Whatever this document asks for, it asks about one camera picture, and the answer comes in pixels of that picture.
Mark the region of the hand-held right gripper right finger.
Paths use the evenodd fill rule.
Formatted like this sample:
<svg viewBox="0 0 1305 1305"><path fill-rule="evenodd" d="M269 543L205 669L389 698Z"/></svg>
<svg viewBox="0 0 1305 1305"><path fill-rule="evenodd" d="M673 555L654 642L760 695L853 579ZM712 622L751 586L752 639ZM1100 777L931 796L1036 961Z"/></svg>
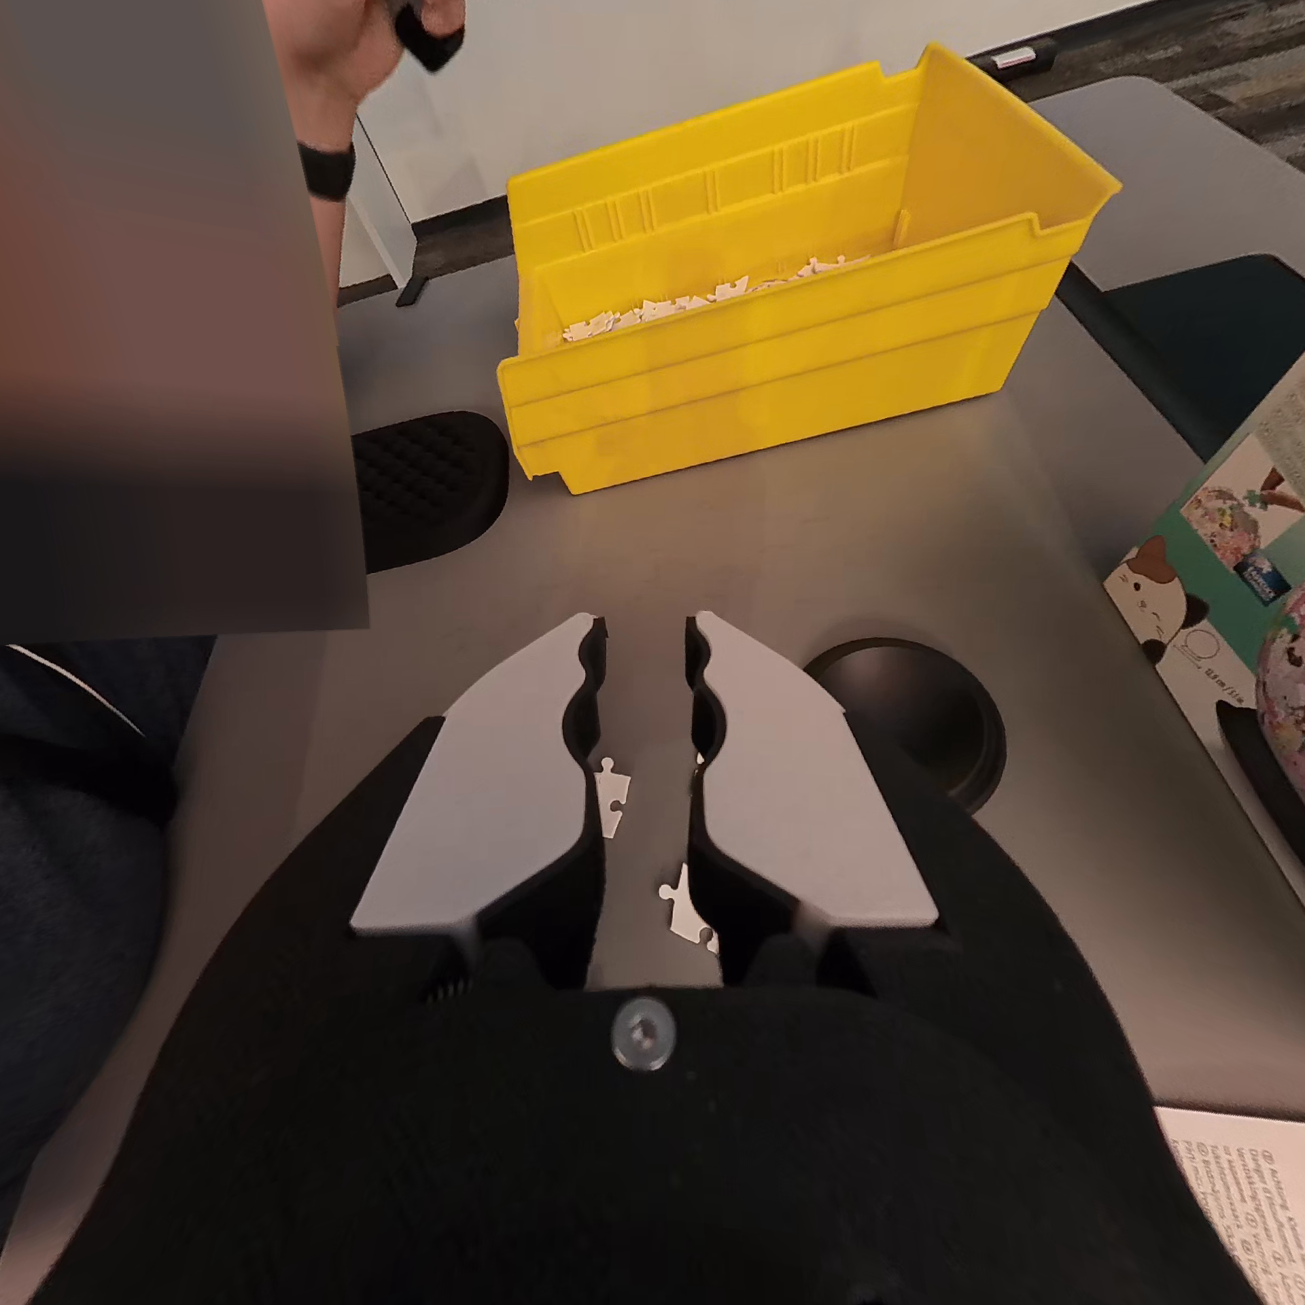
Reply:
<svg viewBox="0 0 1305 1305"><path fill-rule="evenodd" d="M724 981L793 936L923 930L940 913L844 711L800 667L712 611L687 621L698 767L690 900Z"/></svg>

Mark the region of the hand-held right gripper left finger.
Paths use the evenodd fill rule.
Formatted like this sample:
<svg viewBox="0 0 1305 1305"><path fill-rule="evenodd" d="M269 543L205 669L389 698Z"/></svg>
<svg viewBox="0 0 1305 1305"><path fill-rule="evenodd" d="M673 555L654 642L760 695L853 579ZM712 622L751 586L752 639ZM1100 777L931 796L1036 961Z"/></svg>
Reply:
<svg viewBox="0 0 1305 1305"><path fill-rule="evenodd" d="M353 911L356 936L440 936L469 965L521 942L544 979L587 978L606 891L591 768L606 667L606 622L578 613L454 701Z"/></svg>

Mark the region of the pile of puzzle pieces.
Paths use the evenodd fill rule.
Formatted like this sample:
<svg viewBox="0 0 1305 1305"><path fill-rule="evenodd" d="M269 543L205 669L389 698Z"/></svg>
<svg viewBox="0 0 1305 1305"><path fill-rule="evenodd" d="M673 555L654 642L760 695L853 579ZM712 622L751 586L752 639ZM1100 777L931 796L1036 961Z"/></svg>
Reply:
<svg viewBox="0 0 1305 1305"><path fill-rule="evenodd" d="M864 255L859 259L838 255L833 262L827 263L814 255L808 260L808 263L805 263L802 268L797 269L797 273L791 274L789 277L771 279L766 282L754 282L749 276L746 276L733 283L719 283L716 285L715 291L706 296L685 296L667 301L645 299L640 304L629 307L622 313L605 311L592 319L577 321L564 327L561 333L561 341L566 344L580 344L583 341L601 338L605 335L629 328L632 325L664 321L667 318L674 318L679 314L696 311L698 308L738 301L749 294L777 290L793 283L805 283L808 280L814 280L817 277L828 276L833 273L861 268L864 265L869 265L870 262L870 255Z"/></svg>

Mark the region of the yellow plastic bin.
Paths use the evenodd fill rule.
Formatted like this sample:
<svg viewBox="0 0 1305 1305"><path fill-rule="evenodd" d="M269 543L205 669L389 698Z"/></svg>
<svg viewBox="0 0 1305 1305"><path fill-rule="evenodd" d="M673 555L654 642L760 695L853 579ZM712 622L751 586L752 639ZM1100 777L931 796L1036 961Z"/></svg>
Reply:
<svg viewBox="0 0 1305 1305"><path fill-rule="evenodd" d="M518 175L518 347L497 369L516 461L583 496L987 398L1119 190L937 44ZM839 255L872 262L561 341Z"/></svg>

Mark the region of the person's left forearm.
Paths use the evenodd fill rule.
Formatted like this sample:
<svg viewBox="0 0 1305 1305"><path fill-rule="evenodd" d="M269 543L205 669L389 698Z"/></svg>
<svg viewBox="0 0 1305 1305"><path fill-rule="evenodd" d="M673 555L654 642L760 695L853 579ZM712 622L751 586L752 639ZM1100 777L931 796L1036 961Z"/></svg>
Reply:
<svg viewBox="0 0 1305 1305"><path fill-rule="evenodd" d="M348 206L345 201L325 201L312 193L309 195L309 206L316 221L331 310L337 311L339 269L344 254Z"/></svg>

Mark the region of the colourful puzzle box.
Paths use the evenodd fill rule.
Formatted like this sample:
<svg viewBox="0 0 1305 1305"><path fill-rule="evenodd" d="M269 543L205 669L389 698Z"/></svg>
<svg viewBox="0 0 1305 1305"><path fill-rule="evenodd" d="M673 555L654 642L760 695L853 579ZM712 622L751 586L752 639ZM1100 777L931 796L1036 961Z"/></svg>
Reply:
<svg viewBox="0 0 1305 1305"><path fill-rule="evenodd" d="M1304 361L1103 582L1304 897Z"/></svg>

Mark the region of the person's left hand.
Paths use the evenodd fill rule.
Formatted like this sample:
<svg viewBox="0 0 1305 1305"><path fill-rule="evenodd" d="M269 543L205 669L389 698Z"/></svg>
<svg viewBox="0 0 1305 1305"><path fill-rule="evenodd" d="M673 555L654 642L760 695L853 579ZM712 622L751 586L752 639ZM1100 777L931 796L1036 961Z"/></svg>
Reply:
<svg viewBox="0 0 1305 1305"><path fill-rule="evenodd" d="M344 153L356 111L401 60L389 4L264 2L295 139Z"/></svg>

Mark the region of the black wristband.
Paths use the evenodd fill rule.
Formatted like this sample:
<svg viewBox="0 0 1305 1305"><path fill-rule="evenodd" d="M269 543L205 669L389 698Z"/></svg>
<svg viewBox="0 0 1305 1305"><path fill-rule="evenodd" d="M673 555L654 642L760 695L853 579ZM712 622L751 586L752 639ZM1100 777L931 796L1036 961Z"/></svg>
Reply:
<svg viewBox="0 0 1305 1305"><path fill-rule="evenodd" d="M342 151L328 151L305 142L297 145L309 198L322 204L344 206L354 181L354 144L350 142Z"/></svg>

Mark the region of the black quilted pad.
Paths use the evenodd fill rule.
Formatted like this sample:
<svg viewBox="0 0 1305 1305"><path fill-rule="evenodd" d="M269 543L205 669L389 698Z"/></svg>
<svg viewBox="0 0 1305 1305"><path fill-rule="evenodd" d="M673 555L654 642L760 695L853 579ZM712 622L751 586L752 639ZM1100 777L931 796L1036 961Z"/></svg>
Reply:
<svg viewBox="0 0 1305 1305"><path fill-rule="evenodd" d="M371 577L472 544L510 495L508 442L480 414L434 414L354 436L353 464Z"/></svg>

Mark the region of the white printed leaflet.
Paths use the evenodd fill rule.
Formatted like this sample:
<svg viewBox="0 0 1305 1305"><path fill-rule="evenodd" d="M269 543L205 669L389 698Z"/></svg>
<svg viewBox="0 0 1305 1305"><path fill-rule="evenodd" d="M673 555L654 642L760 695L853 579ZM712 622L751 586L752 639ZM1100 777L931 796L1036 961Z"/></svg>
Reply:
<svg viewBox="0 0 1305 1305"><path fill-rule="evenodd" d="M1304 1303L1304 1124L1158 1107L1207 1220L1268 1304Z"/></svg>

